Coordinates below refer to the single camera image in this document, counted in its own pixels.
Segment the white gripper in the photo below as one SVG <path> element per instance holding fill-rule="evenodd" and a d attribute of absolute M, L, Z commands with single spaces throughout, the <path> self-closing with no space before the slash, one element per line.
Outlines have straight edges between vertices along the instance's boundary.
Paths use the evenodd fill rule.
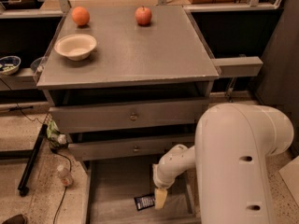
<path fill-rule="evenodd" d="M 152 165 L 153 182 L 157 189 L 154 192 L 155 196 L 155 208 L 160 210 L 164 207 L 167 198 L 167 189 L 169 189 L 174 183 L 176 178 L 172 172 L 165 170 L 159 164 Z"/>

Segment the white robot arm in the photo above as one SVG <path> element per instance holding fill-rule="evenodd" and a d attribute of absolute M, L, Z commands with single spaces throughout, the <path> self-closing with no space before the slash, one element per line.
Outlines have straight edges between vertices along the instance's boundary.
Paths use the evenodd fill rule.
<path fill-rule="evenodd" d="M 198 121 L 194 146 L 176 145 L 153 166 L 155 207 L 178 175 L 195 168 L 202 224 L 277 224 L 266 158 L 293 138 L 292 122 L 273 107 L 214 105 Z"/>

